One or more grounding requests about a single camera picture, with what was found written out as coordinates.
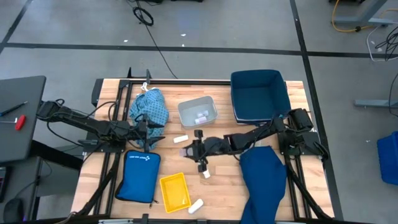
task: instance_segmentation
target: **blue patterned cloth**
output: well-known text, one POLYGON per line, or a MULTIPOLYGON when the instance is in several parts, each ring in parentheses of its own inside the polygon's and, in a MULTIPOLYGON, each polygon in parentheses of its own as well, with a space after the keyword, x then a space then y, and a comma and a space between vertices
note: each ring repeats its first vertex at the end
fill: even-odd
MULTIPOLYGON (((152 89, 146 93, 140 94, 132 102, 130 108, 130 117, 134 125, 136 125, 135 118, 139 116, 138 121, 142 119, 141 114, 147 114, 149 119, 155 123, 165 125, 169 118, 169 111, 166 108, 164 96, 159 89, 152 89)), ((164 128, 149 128, 148 138, 161 136, 164 128)), ((144 143, 137 140, 138 145, 143 147, 144 143)), ((149 148, 153 150, 157 143, 154 143, 149 148)))

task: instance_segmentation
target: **blue fabric bin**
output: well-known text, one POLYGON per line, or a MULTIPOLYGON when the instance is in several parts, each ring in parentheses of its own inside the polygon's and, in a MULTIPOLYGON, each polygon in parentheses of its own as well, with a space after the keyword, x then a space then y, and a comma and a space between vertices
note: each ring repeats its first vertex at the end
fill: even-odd
POLYGON ((231 75, 231 97, 236 121, 242 124, 285 117, 291 110, 285 82, 276 70, 248 70, 231 75))
POLYGON ((381 179, 388 184, 398 185, 398 131, 377 141, 381 179))

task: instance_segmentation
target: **yellow plastic tray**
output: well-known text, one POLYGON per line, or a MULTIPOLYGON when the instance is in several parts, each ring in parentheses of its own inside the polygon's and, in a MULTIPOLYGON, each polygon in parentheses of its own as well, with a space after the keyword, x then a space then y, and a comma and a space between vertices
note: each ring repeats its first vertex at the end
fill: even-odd
POLYGON ((160 179, 160 188, 167 213, 175 212, 191 206, 191 199, 183 173, 170 175, 160 179))

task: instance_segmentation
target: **plastic bin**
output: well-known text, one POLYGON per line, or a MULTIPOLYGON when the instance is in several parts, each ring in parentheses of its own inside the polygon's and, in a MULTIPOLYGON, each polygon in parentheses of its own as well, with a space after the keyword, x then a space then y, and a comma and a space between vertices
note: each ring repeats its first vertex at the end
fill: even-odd
POLYGON ((381 179, 388 184, 398 185, 398 132, 377 141, 381 179))
POLYGON ((261 123, 291 110, 285 82, 276 70, 232 73, 231 97, 238 123, 261 123))
POLYGON ((185 101, 178 104, 178 113, 180 115, 182 126, 186 129, 197 128, 206 124, 213 123, 218 116, 216 105, 211 96, 204 96, 194 100, 185 101), (208 112, 207 121, 196 124, 195 119, 198 113, 208 112))

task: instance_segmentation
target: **white small item in container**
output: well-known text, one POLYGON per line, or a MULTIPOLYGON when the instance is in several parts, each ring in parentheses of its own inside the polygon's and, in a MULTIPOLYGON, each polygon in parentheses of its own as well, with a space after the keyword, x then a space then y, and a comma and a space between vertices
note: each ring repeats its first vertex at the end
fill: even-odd
POLYGON ((203 116, 209 116, 209 111, 205 110, 205 111, 202 111, 202 112, 198 112, 197 116, 198 116, 198 118, 203 117, 203 116))
POLYGON ((188 208, 188 213, 189 214, 194 214, 195 211, 197 211, 200 207, 203 206, 203 200, 198 199, 191 207, 188 208))
POLYGON ((205 176, 206 179, 210 177, 209 170, 206 170, 206 171, 202 172, 202 174, 205 176))
POLYGON ((206 117, 200 117, 200 118, 195 119, 195 124, 202 124, 206 121, 207 121, 206 117))
POLYGON ((179 143, 179 142, 186 141, 186 140, 188 140, 188 136, 184 135, 184 136, 180 136, 180 137, 174 138, 173 142, 174 143, 179 143))

